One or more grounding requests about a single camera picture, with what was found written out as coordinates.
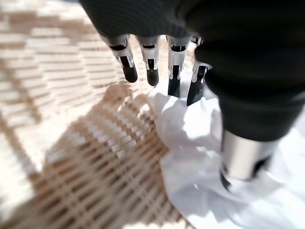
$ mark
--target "sunlight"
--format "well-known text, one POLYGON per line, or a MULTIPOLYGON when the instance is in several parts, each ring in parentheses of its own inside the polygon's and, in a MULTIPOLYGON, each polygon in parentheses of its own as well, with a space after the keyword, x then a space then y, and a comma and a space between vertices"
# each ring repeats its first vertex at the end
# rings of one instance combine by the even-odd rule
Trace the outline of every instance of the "sunlight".
POLYGON ((144 114, 145 112, 149 111, 149 105, 148 104, 144 104, 140 110, 139 113, 137 115, 137 118, 140 118, 142 114, 144 114))

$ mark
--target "white fabric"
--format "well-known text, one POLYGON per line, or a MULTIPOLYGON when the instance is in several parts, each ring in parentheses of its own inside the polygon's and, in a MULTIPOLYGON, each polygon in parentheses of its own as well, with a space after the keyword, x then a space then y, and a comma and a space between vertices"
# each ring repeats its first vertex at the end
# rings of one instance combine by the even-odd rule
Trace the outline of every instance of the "white fabric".
POLYGON ((187 107, 191 75, 182 72, 179 99, 167 96, 167 85, 148 96, 158 135, 170 149, 161 160, 169 200, 198 229, 305 228, 305 114, 280 142, 268 170, 233 195, 219 179, 218 100, 205 88, 206 98, 187 107))

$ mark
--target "black fingertip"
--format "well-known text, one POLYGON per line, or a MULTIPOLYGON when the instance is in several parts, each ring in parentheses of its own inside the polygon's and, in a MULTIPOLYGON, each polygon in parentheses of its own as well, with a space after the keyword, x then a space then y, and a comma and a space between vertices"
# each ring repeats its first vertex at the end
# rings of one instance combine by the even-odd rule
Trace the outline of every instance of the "black fingertip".
POLYGON ((168 95, 180 97, 180 80, 172 79, 168 82, 168 95))
POLYGON ((190 106, 197 101, 201 100, 203 96, 203 83, 198 80, 197 82, 191 82, 189 93, 187 95, 186 104, 190 106))
POLYGON ((130 67, 123 68, 123 72, 124 72, 125 78, 128 82, 134 83, 134 82, 137 81, 138 74, 137 74, 137 70, 135 69, 135 67, 133 67, 133 68, 130 68, 130 67))
POLYGON ((159 82, 158 69, 150 69, 147 71, 147 81, 151 86, 156 86, 159 82))
POLYGON ((223 185, 223 187, 229 191, 231 183, 225 178, 222 172, 220 172, 220 181, 223 185))

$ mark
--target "beige woven pattern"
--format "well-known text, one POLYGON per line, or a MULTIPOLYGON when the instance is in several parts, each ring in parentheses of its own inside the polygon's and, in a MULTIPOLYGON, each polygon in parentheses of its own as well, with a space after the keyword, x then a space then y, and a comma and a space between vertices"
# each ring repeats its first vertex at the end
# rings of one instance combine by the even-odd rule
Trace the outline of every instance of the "beige woven pattern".
MULTIPOLYGON (((131 44, 134 84, 78 4, 0 1, 1 229, 191 228, 166 198, 167 148, 131 44)), ((164 37, 159 58, 162 82, 164 37)))

